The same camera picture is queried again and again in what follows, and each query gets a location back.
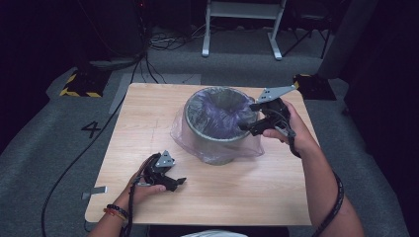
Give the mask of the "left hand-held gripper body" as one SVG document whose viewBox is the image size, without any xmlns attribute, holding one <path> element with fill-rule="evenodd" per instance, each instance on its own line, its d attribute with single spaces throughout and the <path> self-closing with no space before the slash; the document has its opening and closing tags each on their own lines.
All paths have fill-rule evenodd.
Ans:
<svg viewBox="0 0 419 237">
<path fill-rule="evenodd" d="M 176 181 L 166 176 L 166 173 L 175 165 L 175 160 L 167 150 L 149 157 L 143 171 L 143 179 L 149 185 L 175 186 Z"/>
</svg>

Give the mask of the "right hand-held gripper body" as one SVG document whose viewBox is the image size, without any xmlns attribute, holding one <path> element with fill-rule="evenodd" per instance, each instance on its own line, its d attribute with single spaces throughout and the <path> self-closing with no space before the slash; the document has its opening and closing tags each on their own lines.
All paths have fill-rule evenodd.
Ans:
<svg viewBox="0 0 419 237">
<path fill-rule="evenodd" d="M 288 130 L 290 128 L 290 112 L 284 104 L 281 96 L 295 89 L 295 85 L 264 88 L 256 104 L 262 104 L 260 111 L 273 128 L 277 130 Z"/>
</svg>

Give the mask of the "person's right hand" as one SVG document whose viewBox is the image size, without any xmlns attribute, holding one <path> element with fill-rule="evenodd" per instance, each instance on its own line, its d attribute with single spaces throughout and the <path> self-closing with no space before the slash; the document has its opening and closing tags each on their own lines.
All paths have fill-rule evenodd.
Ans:
<svg viewBox="0 0 419 237">
<path fill-rule="evenodd" d="M 290 126 L 291 129 L 295 132 L 295 138 L 293 142 L 293 147 L 295 151 L 300 155 L 301 158 L 304 158 L 308 154 L 312 154 L 315 151 L 318 151 L 319 146 L 317 142 L 311 135 L 309 129 L 307 128 L 299 114 L 296 112 L 293 105 L 288 101 L 284 101 L 284 104 L 287 106 L 291 114 Z M 263 132 L 263 135 L 268 138 L 277 138 L 282 143 L 290 144 L 289 139 L 275 129 L 266 129 Z"/>
</svg>

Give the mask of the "person's left hand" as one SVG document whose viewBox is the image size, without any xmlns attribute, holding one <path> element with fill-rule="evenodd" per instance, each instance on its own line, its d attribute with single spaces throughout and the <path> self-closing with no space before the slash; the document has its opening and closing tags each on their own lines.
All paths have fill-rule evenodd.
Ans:
<svg viewBox="0 0 419 237">
<path fill-rule="evenodd" d="M 133 197 L 129 197 L 130 188 L 133 184 L 134 179 L 137 177 L 138 173 L 134 173 L 130 180 L 128 181 L 124 190 L 120 193 L 120 195 L 114 201 L 114 205 L 128 211 L 128 203 L 132 200 L 133 205 L 137 205 L 144 200 L 146 200 L 149 196 L 160 194 L 166 191 L 166 188 L 162 185 L 155 185 L 155 186 L 134 186 L 134 193 Z"/>
</svg>

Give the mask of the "black yellow striped base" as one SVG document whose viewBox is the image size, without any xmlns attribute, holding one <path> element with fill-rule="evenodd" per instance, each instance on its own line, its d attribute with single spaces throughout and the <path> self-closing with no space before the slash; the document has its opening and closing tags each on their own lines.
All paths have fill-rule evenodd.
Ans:
<svg viewBox="0 0 419 237">
<path fill-rule="evenodd" d="M 305 100 L 335 101 L 335 94 L 329 81 L 316 74 L 296 74 L 293 84 Z"/>
<path fill-rule="evenodd" d="M 110 79 L 110 71 L 90 73 L 74 70 L 68 77 L 60 96 L 101 98 Z"/>
</svg>

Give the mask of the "person's white clothing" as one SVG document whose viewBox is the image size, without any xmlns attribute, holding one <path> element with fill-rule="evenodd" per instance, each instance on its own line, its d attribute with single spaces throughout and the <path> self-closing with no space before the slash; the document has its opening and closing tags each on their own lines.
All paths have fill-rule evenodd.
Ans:
<svg viewBox="0 0 419 237">
<path fill-rule="evenodd" d="M 205 230 L 190 234 L 185 234 L 180 237 L 248 237 L 245 234 L 226 231 L 226 230 Z"/>
</svg>

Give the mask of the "grey tape strip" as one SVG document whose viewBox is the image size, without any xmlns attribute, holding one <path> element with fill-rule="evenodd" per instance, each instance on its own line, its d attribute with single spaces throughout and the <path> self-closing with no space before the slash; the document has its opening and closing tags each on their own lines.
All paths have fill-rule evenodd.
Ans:
<svg viewBox="0 0 419 237">
<path fill-rule="evenodd" d="M 81 199 L 88 199 L 92 195 L 105 194 L 107 191 L 108 191 L 108 187 L 106 187 L 106 186 L 95 187 L 95 188 L 92 188 L 88 192 L 83 192 L 82 196 L 81 196 Z"/>
</svg>

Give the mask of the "black tripod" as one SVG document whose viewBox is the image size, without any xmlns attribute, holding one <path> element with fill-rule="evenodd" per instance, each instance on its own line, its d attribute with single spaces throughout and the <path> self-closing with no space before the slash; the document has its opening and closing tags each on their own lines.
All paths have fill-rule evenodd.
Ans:
<svg viewBox="0 0 419 237">
<path fill-rule="evenodd" d="M 296 35 L 297 29 L 305 30 L 305 34 L 300 38 Z M 320 54 L 320 58 L 323 58 L 332 33 L 332 16 L 330 14 L 313 15 L 294 13 L 292 30 L 294 36 L 296 37 L 296 42 L 283 53 L 283 56 L 286 56 L 289 52 L 295 49 L 304 39 L 310 37 L 313 32 L 319 32 L 320 36 L 324 40 L 324 45 Z"/>
</svg>

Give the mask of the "grey pillar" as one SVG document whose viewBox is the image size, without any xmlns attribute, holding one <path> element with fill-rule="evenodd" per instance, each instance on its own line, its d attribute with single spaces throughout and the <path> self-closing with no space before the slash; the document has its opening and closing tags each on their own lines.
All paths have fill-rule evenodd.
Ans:
<svg viewBox="0 0 419 237">
<path fill-rule="evenodd" d="M 362 36 L 378 0 L 352 0 L 329 46 L 317 75 L 321 79 L 338 78 Z"/>
</svg>

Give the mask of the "white metal stand frame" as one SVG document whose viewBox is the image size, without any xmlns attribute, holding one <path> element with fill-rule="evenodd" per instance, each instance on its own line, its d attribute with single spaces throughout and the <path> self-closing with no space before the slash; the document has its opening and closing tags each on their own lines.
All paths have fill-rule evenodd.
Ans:
<svg viewBox="0 0 419 237">
<path fill-rule="evenodd" d="M 220 2 L 218 0 L 207 0 L 205 17 L 205 36 L 203 41 L 202 56 L 210 55 L 210 21 L 214 18 L 236 18 L 236 19 L 257 19 L 274 20 L 273 29 L 267 33 L 268 40 L 276 60 L 282 60 L 283 55 L 277 44 L 279 26 L 288 0 L 279 0 L 275 4 L 264 3 L 240 3 Z"/>
</svg>

